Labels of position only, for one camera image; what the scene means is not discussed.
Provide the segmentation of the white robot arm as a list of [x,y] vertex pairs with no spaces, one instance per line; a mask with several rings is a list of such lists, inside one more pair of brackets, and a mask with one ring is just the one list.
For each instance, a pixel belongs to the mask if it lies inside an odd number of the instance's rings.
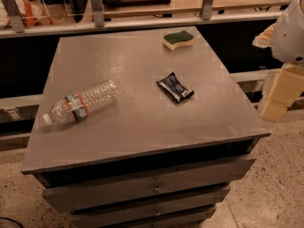
[[265,85],[260,118],[276,122],[304,92],[304,0],[293,0],[276,22],[253,41],[258,48],[270,48],[283,63],[270,85]]

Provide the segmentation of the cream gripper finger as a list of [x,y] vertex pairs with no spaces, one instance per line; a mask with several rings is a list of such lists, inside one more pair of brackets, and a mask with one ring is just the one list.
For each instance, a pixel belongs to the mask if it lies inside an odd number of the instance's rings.
[[267,27],[258,36],[255,37],[252,45],[257,48],[270,48],[273,45],[274,30],[275,25],[270,25]]
[[303,92],[304,66],[284,64],[275,74],[270,89],[266,91],[260,118],[269,122],[277,122]]

